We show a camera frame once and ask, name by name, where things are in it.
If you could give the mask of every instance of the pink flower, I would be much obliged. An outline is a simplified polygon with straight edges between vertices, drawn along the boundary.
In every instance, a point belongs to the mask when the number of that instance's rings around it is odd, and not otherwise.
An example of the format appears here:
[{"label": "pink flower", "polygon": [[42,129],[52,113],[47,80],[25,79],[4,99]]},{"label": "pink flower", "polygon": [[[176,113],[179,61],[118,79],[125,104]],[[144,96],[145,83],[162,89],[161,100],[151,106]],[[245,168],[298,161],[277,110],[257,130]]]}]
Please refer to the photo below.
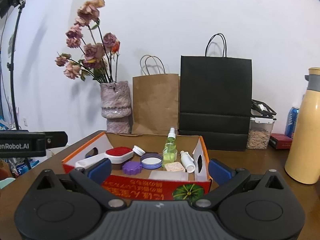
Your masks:
[{"label": "pink flower", "polygon": [[81,40],[77,38],[67,38],[66,39],[67,46],[69,48],[79,48],[81,44]]},{"label": "pink flower", "polygon": [[56,58],[55,62],[59,67],[63,67],[68,62],[68,60],[66,57],[59,56]]},{"label": "pink flower", "polygon": [[73,25],[70,29],[66,32],[66,35],[69,39],[76,38],[81,39],[83,34],[81,33],[81,28],[79,25]]},{"label": "pink flower", "polygon": [[88,21],[88,20],[85,20],[85,19],[82,19],[81,17],[77,17],[76,19],[75,19],[75,25],[79,25],[79,26],[81,26],[81,27],[84,27],[84,26],[88,26],[89,25],[89,23],[90,23],[90,21]]},{"label": "pink flower", "polygon": [[89,5],[92,4],[95,8],[101,8],[105,6],[104,0],[91,0],[91,1],[86,1],[84,5]]},{"label": "pink flower", "polygon": [[80,75],[79,71],[80,71],[80,66],[78,65],[74,66],[69,62],[63,73],[70,79],[76,79]]},{"label": "pink flower", "polygon": [[91,43],[89,43],[84,46],[84,57],[86,60],[96,59],[97,62],[100,62],[104,54],[102,43],[98,43],[97,45],[91,45]]},{"label": "pink flower", "polygon": [[117,43],[117,37],[112,33],[106,33],[103,36],[103,45],[106,48],[106,51],[110,51]]},{"label": "pink flower", "polygon": [[96,22],[99,18],[100,12],[95,6],[89,4],[81,6],[80,9],[77,10],[77,14],[85,21],[90,22],[91,20],[94,20]]},{"label": "pink flower", "polygon": [[82,64],[87,68],[100,68],[101,62],[95,61],[95,62],[87,62],[86,60],[82,61]]}]

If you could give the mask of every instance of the paper bag handle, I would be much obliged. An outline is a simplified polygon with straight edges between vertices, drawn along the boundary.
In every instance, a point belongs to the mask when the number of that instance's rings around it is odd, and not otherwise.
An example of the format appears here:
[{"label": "paper bag handle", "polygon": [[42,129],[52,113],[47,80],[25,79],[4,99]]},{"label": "paper bag handle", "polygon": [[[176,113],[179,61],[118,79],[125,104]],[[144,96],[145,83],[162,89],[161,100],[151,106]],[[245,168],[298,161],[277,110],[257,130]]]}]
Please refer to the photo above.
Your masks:
[{"label": "paper bag handle", "polygon": [[205,48],[205,54],[204,54],[205,57],[207,57],[208,48],[209,48],[209,45],[210,45],[211,41],[212,41],[213,38],[214,38],[215,36],[217,36],[217,35],[219,35],[219,36],[222,38],[222,41],[223,41],[223,53],[222,53],[222,57],[224,56],[224,49],[226,49],[226,57],[227,57],[227,41],[226,41],[226,38],[224,37],[224,35],[223,35],[222,33],[217,33],[217,34],[213,35],[213,36],[210,38],[210,40],[209,40],[209,42],[208,42],[208,44],[207,44],[207,47]]},{"label": "paper bag handle", "polygon": [[160,68],[159,68],[158,63],[157,63],[157,61],[155,60],[155,58],[157,58],[157,59],[160,61],[161,65],[162,65],[162,68],[163,68],[163,72],[164,72],[164,74],[165,74],[164,65],[163,65],[161,59],[159,59],[157,56],[143,55],[143,56],[141,57],[141,59],[140,59],[140,67],[141,67],[141,70],[143,71],[143,73],[144,73],[146,76],[147,76],[147,74],[145,73],[145,71],[143,70],[143,67],[142,67],[142,65],[141,65],[141,61],[142,61],[142,59],[143,59],[144,57],[147,57],[146,60],[144,61],[144,64],[145,64],[145,66],[146,66],[146,70],[147,70],[147,72],[148,72],[148,75],[150,75],[150,72],[149,72],[148,67],[147,67],[147,59],[150,58],[150,57],[155,61],[156,66],[157,66],[158,71],[159,71],[159,74],[161,74],[161,72],[160,72]]}]

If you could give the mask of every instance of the pumpkin image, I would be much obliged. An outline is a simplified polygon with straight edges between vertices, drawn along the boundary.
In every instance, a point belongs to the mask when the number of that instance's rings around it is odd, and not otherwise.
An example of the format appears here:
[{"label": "pumpkin image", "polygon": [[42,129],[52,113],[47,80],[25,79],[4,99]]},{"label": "pumpkin image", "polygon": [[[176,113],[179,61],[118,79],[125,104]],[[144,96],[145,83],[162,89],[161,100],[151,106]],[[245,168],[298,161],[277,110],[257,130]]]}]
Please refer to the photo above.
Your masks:
[{"label": "pumpkin image", "polygon": [[188,200],[190,205],[198,200],[204,194],[203,187],[193,184],[184,184],[177,187],[172,192],[172,197],[174,200]]}]

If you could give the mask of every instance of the soda can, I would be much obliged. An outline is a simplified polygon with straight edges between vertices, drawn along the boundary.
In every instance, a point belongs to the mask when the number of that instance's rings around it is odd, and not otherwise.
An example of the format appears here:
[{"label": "soda can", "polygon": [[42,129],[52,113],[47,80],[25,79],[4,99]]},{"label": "soda can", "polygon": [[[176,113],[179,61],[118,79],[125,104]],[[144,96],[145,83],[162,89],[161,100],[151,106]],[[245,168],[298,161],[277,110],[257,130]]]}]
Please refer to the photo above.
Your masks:
[{"label": "soda can", "polygon": [[294,130],[296,128],[297,119],[298,119],[299,108],[292,107],[288,114],[287,125],[285,127],[284,135],[290,138],[293,138]]}]

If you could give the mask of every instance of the wooden table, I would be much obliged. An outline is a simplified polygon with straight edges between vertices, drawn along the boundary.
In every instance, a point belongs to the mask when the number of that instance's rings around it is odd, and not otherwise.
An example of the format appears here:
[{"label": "wooden table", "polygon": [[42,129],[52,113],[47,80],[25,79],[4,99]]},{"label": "wooden table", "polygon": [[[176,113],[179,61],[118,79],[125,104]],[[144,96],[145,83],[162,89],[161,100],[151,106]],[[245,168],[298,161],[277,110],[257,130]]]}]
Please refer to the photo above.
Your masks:
[{"label": "wooden table", "polygon": [[[52,169],[55,173],[63,173],[60,161],[90,140],[101,131],[82,139],[61,151],[47,161],[37,165],[31,171],[9,184],[1,191],[0,196],[0,239],[21,240],[13,222],[13,214],[22,197],[43,169]],[[268,169],[277,169],[300,201],[306,214],[306,222],[299,240],[320,239],[320,182],[314,185],[303,185],[292,180],[284,171],[287,150],[246,150],[245,152],[209,151],[209,158],[217,158],[231,168],[243,167],[251,173],[263,174]]]}]

